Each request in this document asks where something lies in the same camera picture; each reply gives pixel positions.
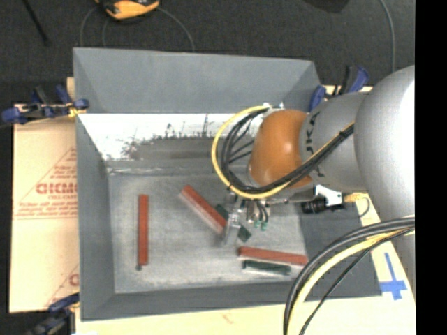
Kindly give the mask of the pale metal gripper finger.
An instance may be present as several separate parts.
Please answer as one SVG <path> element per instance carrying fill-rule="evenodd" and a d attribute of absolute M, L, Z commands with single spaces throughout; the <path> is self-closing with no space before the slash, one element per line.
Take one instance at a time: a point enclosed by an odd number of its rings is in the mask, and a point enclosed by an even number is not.
<path fill-rule="evenodd" d="M 240 221 L 240 215 L 237 212 L 231 213 L 228 217 L 228 222 L 226 224 L 221 245 L 234 246 L 241 227 L 242 224 Z"/>

